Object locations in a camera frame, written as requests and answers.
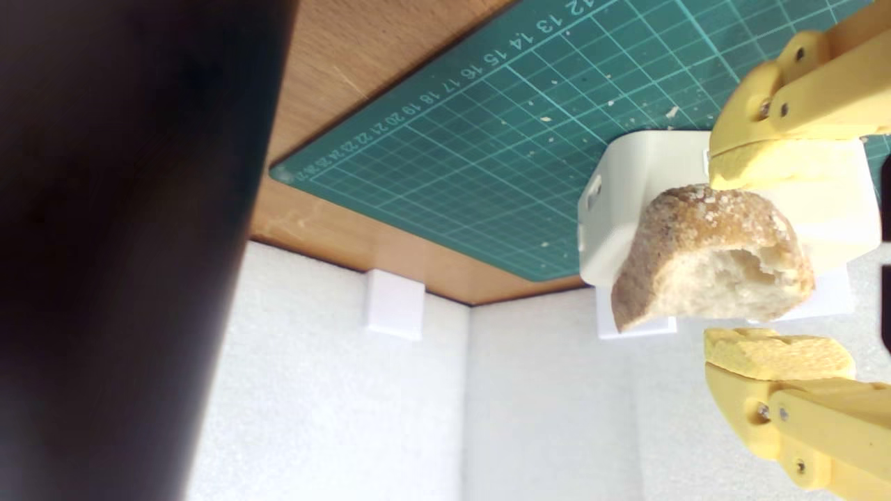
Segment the dark blurry object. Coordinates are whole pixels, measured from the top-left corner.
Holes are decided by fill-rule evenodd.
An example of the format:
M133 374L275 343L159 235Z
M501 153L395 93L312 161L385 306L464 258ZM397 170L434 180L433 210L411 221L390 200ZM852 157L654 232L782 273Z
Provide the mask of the dark blurry object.
M881 183L882 204L882 240L891 242L891 156L882 164L879 173ZM882 267L882 342L885 349L891 354L891 266Z
M0 14L0 499L183 494L292 0Z

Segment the green cutting mat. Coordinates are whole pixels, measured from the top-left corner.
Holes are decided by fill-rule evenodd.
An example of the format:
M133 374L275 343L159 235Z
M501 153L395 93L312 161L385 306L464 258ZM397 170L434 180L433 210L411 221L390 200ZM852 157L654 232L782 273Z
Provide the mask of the green cutting mat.
M529 280L575 275L576 201L607 143L709 130L795 32L866 3L524 0L271 175ZM878 172L887 139L866 148Z

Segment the white bracket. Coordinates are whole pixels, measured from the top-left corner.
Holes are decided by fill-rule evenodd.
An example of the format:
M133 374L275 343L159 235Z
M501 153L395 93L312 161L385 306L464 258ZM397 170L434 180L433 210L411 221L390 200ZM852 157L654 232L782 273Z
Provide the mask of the white bracket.
M609 144L578 201L582 280L611 286L631 250L643 211L668 188L708 182L705 131L633 132ZM819 276L881 243L881 219L870 166L853 140L850 165L831 180L779 183L753 190L792 223Z
M365 331L420 341L424 284L379 269L365 275Z

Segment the wooden board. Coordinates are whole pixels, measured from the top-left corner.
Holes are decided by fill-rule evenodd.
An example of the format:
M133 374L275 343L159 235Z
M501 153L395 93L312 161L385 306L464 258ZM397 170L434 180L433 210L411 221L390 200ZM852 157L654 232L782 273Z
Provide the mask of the wooden board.
M300 4L267 164L373 98L508 0L306 0ZM534 283L264 177L254 240L356 270L424 282L467 304L583 286Z

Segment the white foam wall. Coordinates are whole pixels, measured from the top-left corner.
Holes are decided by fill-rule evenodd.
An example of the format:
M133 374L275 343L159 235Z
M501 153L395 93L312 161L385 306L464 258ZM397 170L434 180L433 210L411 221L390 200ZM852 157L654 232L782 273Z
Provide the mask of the white foam wall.
M362 332L364 276L252 242L187 499L460 498L469 309Z
M856 311L775 324L839 340L858 377L891 382L879 338L879 267L850 263ZM465 421L465 501L808 500L742 446L703 376L702 331L597 341L592 290L475 308Z

